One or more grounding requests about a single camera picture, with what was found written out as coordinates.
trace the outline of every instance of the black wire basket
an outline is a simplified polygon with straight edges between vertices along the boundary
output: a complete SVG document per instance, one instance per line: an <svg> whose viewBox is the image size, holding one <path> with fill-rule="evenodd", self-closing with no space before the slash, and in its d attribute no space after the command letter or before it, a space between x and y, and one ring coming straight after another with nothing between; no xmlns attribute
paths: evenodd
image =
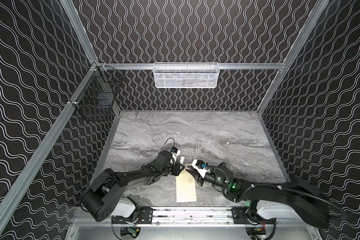
<svg viewBox="0 0 360 240"><path fill-rule="evenodd" d="M111 81L104 81L96 73L84 88L75 105L77 112L86 121L112 121L115 117L113 105L116 100L116 87Z"/></svg>

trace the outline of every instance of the marble tabletop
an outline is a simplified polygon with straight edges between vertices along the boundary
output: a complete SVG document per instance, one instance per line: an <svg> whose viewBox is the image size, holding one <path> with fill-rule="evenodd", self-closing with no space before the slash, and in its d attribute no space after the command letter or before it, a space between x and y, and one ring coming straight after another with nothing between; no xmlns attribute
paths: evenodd
<svg viewBox="0 0 360 240"><path fill-rule="evenodd" d="M285 181L255 112L122 112L104 169L120 172L139 169L157 156L169 137L175 139L185 163L193 159L210 165L226 162L238 178ZM165 149L172 146L169 140ZM177 203L172 175L124 193L151 206L246 205L226 200L208 183L196 186L196 194L197 202Z"/></svg>

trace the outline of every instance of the black cable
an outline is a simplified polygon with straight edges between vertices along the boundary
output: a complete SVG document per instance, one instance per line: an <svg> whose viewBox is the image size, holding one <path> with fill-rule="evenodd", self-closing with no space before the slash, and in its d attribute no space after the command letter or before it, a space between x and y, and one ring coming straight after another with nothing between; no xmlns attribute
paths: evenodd
<svg viewBox="0 0 360 240"><path fill-rule="evenodd" d="M216 190L216 191L218 191L218 192L223 192L222 190L220 191L220 190L218 190L216 187L215 187L215 185L214 184L212 184L212 187Z"/></svg>
<svg viewBox="0 0 360 240"><path fill-rule="evenodd" d="M229 181L229 176L223 169L219 168L218 166L206 166L205 167L206 170L209 168L221 171L225 175L226 180Z"/></svg>
<svg viewBox="0 0 360 240"><path fill-rule="evenodd" d="M230 180L228 174L227 174L223 169L219 168L218 166L206 166L206 167L205 167L205 169L209 169L209 168L221 171L221 172L225 175L225 179L226 179L227 181ZM224 196L226 199L230 200L231 202L236 202L236 199L232 199L232 198L229 197L229 196L226 194L226 192L225 192L225 189L228 187L228 184L229 184L229 182L226 182L226 183L223 185L223 187L221 188L221 192L223 193L223 196Z"/></svg>
<svg viewBox="0 0 360 240"><path fill-rule="evenodd" d="M172 139L172 140L173 140L173 147L175 147L175 140L174 140L172 137L169 137L169 138L165 141L164 146L161 148L160 152L163 151L163 148L165 147L165 145L167 144L167 142L168 142L169 139Z"/></svg>
<svg viewBox="0 0 360 240"><path fill-rule="evenodd" d="M269 235L269 237L265 238L264 240L270 240L273 235L275 235L275 232L276 232L276 218L273 219L273 230L272 230L272 233Z"/></svg>
<svg viewBox="0 0 360 240"><path fill-rule="evenodd" d="M236 202L236 199L232 199L230 196L228 196L228 195L226 194L225 189L226 189L227 186L228 186L228 183L226 182L226 183L223 185L223 187L221 188L221 193L223 194L223 196L224 196L226 199L230 200L231 202Z"/></svg>
<svg viewBox="0 0 360 240"><path fill-rule="evenodd" d="M322 199L316 195L313 195L313 194L310 194L310 193L307 193L307 192L303 192L303 191L300 191L300 190L295 190L295 189L290 189L290 188L287 188L287 187L283 187L281 185L270 185L270 184L255 184L255 185L251 185L250 187L248 187L244 193L243 193L243 197L245 197L245 194L252 188L255 188L255 187L273 187L273 188L277 188L277 189L280 189L280 190L284 190L284 191L287 191L287 192L293 192L295 194L298 194L298 195L303 195L303 196L306 196L306 197L310 197L310 198L313 198L313 199L316 199L316 200L319 200L319 201L322 201L322 202L325 202L326 204L330 205L331 207L335 208L336 210L338 210L340 212L340 215L337 216L337 217L340 217L342 215L345 215L344 211L336 206L335 204L331 203L330 201L326 200L326 199Z"/></svg>
<svg viewBox="0 0 360 240"><path fill-rule="evenodd" d="M309 194L307 192L303 192L303 191L299 191L299 190L295 190L295 189L290 189L290 188L287 188L287 187L281 187L281 190L288 191L288 192L293 192L293 193L296 193L296 194L304 195L306 197L310 197L310 198L325 202L325 203L327 203L328 205L330 205L331 207L335 208L336 210L338 210L340 212L340 215L337 216L337 217L340 217L341 215L344 215L344 211L340 207L336 206L335 204L331 203L330 201L328 201L326 199L322 199L322 198L320 198L318 196L315 196L313 194Z"/></svg>
<svg viewBox="0 0 360 240"><path fill-rule="evenodd" d="M110 224L110 226L111 226L111 228L112 228L112 232L113 232L113 234L115 235L115 237L117 237L117 239L119 239L119 240L122 240L121 238L119 238L119 237L116 235L115 230L113 230L113 225L112 225L112 223Z"/></svg>

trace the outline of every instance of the wavy line pattern wall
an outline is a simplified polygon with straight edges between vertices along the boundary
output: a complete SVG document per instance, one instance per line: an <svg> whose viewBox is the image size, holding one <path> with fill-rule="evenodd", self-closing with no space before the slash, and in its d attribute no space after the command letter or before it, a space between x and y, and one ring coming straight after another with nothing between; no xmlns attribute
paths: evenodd
<svg viewBox="0 0 360 240"><path fill-rule="evenodd" d="M63 240L89 185L112 122L73 114L0 239Z"/></svg>
<svg viewBox="0 0 360 240"><path fill-rule="evenodd" d="M88 68L58 0L0 1L0 202Z"/></svg>
<svg viewBox="0 0 360 240"><path fill-rule="evenodd" d="M223 70L209 88L156 88L152 71L127 71L117 103L126 110L252 110L265 96L277 70ZM109 76L115 72L108 71Z"/></svg>
<svg viewBox="0 0 360 240"><path fill-rule="evenodd" d="M323 239L360 239L360 1L329 3L263 118L288 174L348 215Z"/></svg>
<svg viewBox="0 0 360 240"><path fill-rule="evenodd" d="M315 0L73 0L103 63L280 63Z"/></svg>

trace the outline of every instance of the enclosure wall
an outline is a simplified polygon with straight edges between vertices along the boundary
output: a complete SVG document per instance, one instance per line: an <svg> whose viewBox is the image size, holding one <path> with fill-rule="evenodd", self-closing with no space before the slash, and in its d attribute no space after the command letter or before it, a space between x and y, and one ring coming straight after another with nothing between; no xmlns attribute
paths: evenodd
<svg viewBox="0 0 360 240"><path fill-rule="evenodd" d="M90 65L60 1L0 1L0 203ZM111 125L73 114L1 239L65 237Z"/></svg>
<svg viewBox="0 0 360 240"><path fill-rule="evenodd" d="M0 1L0 202L89 65L58 0Z"/></svg>
<svg viewBox="0 0 360 240"><path fill-rule="evenodd" d="M263 119L289 176L348 216L323 239L360 239L360 1L329 3Z"/></svg>

